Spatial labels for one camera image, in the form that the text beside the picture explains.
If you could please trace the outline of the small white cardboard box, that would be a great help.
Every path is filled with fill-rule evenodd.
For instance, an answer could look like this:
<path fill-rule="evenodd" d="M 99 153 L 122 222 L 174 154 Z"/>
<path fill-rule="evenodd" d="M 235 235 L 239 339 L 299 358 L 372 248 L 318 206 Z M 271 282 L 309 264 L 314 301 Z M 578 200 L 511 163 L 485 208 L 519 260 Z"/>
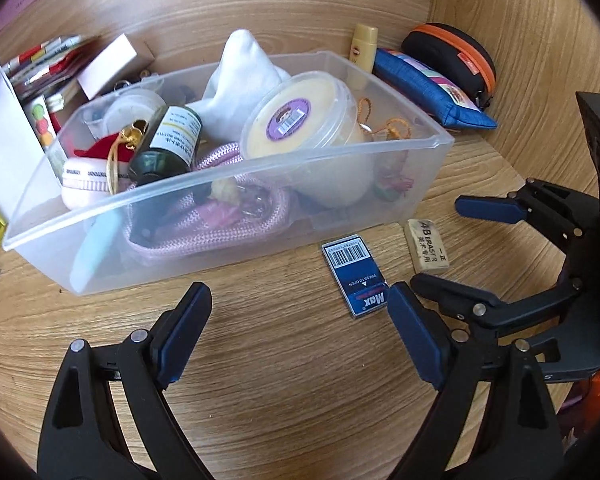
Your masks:
<path fill-rule="evenodd" d="M 79 73 L 78 83 L 84 96 L 92 100 L 110 91 L 118 80 L 139 73 L 154 61 L 147 44 L 121 34 Z"/>

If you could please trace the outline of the blue staples box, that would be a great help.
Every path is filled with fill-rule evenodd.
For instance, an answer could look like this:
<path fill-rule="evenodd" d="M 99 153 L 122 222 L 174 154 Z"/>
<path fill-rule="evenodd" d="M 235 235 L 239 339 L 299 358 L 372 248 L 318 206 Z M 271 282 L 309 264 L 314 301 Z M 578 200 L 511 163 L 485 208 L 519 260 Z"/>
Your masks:
<path fill-rule="evenodd" d="M 332 240 L 322 245 L 322 253 L 352 318 L 385 307 L 388 284 L 362 237 Z"/>

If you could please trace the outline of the blue patchwork pouch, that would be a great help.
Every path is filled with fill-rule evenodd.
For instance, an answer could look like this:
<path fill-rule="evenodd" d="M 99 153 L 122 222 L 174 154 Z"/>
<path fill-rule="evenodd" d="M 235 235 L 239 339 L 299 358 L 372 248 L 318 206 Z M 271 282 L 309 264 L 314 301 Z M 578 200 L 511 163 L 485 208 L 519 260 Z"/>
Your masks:
<path fill-rule="evenodd" d="M 374 74 L 434 116 L 444 128 L 494 130 L 498 126 L 457 84 L 409 55 L 377 50 Z"/>

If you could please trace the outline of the yellow lotion tube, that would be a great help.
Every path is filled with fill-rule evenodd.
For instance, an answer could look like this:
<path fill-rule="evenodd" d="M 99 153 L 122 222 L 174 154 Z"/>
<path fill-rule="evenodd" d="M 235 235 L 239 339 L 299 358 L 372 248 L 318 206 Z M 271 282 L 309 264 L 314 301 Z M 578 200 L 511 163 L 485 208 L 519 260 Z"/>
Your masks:
<path fill-rule="evenodd" d="M 356 24 L 351 39 L 349 61 L 356 68 L 348 69 L 347 85 L 354 91 L 362 91 L 373 73 L 377 51 L 378 28 Z"/>

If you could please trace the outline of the dark green glass bottle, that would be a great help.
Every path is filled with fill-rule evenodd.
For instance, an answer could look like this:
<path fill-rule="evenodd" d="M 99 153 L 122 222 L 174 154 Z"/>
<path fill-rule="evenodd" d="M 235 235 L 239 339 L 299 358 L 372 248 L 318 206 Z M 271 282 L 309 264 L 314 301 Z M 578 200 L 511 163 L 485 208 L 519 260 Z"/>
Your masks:
<path fill-rule="evenodd" d="M 202 121 L 191 108 L 160 107 L 129 162 L 131 181 L 142 186 L 187 174 L 193 169 L 201 133 Z"/>

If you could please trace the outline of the white round plastic jar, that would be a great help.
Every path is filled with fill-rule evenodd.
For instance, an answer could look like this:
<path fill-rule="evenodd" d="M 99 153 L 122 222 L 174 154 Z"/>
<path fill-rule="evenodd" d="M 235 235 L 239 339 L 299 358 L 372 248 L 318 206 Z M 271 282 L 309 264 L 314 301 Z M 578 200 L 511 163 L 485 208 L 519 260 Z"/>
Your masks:
<path fill-rule="evenodd" d="M 149 122 L 155 112 L 165 105 L 164 99 L 158 93 L 150 90 L 136 89 L 122 93 L 114 100 L 102 118 L 100 127 L 102 135 L 109 136 L 117 133 L 137 120 Z"/>

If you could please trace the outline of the white drawstring cloth pouch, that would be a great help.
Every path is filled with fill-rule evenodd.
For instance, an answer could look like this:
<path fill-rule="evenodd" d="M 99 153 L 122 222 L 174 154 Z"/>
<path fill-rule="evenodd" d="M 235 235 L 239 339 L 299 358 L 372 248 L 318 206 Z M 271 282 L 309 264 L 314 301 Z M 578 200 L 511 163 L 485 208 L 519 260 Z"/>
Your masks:
<path fill-rule="evenodd" d="M 289 78 L 286 70 L 271 62 L 249 30 L 237 29 L 228 36 L 202 98 L 188 107 L 200 117 L 206 140 L 238 142 L 251 113 Z"/>

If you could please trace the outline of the light blue small bottle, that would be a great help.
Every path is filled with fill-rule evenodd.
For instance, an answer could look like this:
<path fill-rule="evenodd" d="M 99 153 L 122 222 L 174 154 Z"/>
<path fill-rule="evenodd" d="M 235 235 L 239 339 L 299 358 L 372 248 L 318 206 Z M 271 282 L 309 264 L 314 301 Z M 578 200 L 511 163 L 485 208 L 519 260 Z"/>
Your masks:
<path fill-rule="evenodd" d="M 120 268 L 123 214 L 119 209 L 100 214 L 88 229 L 73 259 L 69 281 L 77 295 L 103 292 Z"/>

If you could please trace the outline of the beige cream plastic tub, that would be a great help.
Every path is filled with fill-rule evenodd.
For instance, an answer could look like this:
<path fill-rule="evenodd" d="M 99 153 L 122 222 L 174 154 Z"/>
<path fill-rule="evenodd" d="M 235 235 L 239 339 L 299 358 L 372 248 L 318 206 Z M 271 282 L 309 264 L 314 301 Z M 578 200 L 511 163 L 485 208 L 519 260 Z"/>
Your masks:
<path fill-rule="evenodd" d="M 286 80 L 263 98 L 242 128 L 245 160 L 289 154 L 266 175 L 326 208 L 351 206 L 370 188 L 372 158 L 347 85 L 314 70 Z"/>

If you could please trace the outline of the pink round compact case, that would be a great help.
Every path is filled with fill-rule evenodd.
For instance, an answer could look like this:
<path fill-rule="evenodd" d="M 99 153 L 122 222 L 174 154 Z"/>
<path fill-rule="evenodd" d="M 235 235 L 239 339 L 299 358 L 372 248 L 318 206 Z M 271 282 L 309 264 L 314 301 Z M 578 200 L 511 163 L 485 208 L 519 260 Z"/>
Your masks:
<path fill-rule="evenodd" d="M 64 163 L 61 198 L 69 210 L 91 207 L 109 196 L 106 159 L 71 157 Z"/>

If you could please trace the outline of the clear bowl with clips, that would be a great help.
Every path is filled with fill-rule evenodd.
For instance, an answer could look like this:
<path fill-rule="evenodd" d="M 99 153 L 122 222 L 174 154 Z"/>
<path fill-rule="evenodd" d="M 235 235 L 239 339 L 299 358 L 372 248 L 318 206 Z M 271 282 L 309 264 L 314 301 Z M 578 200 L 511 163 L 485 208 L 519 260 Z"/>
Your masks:
<path fill-rule="evenodd" d="M 117 81 L 112 88 L 112 93 L 115 96 L 122 96 L 125 93 L 140 94 L 140 92 L 160 94 L 163 85 L 163 76 L 143 70 L 136 79 Z"/>

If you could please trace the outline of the small yellow gourd charm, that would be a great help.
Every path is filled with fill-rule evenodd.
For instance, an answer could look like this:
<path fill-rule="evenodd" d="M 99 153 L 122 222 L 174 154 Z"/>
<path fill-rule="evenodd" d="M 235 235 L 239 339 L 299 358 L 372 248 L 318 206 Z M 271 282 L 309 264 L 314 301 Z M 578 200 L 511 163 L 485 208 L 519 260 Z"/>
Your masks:
<path fill-rule="evenodd" d="M 378 127 L 370 125 L 373 103 L 367 96 L 362 96 L 356 104 L 356 120 L 366 141 L 388 142 L 410 140 L 413 125 L 405 118 L 391 117 Z M 408 151 L 388 152 L 383 158 L 378 158 L 375 167 L 374 193 L 385 202 L 396 202 L 413 187 L 414 180 L 404 174 L 408 159 Z"/>

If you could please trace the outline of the red velvet gold-ribbon pouch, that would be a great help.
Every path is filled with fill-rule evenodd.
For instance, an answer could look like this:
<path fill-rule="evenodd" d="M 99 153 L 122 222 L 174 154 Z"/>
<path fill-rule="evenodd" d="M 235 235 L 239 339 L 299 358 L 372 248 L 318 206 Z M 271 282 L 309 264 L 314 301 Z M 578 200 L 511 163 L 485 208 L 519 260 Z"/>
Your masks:
<path fill-rule="evenodd" d="M 119 132 L 96 141 L 87 150 L 75 150 L 73 155 L 79 158 L 98 159 L 105 162 L 106 190 L 110 195 L 122 190 L 122 180 L 130 180 L 129 162 L 143 140 L 147 122 L 137 119 Z"/>

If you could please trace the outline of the beige spiral seashell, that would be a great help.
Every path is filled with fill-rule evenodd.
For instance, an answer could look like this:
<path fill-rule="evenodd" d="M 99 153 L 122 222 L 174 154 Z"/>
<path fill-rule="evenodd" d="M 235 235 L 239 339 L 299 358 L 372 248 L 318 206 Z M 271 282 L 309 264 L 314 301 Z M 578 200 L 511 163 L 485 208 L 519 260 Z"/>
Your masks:
<path fill-rule="evenodd" d="M 240 187 L 233 177 L 214 180 L 211 183 L 210 197 L 212 200 L 233 206 L 239 206 L 242 200 L 240 198 Z"/>

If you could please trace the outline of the white paper stand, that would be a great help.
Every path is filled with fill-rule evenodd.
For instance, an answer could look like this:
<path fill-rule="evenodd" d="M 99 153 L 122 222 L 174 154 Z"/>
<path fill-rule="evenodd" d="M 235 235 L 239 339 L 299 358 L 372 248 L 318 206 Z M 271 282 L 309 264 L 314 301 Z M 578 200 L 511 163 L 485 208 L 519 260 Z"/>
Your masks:
<path fill-rule="evenodd" d="M 12 218 L 36 166 L 41 144 L 0 65 L 0 216 Z"/>

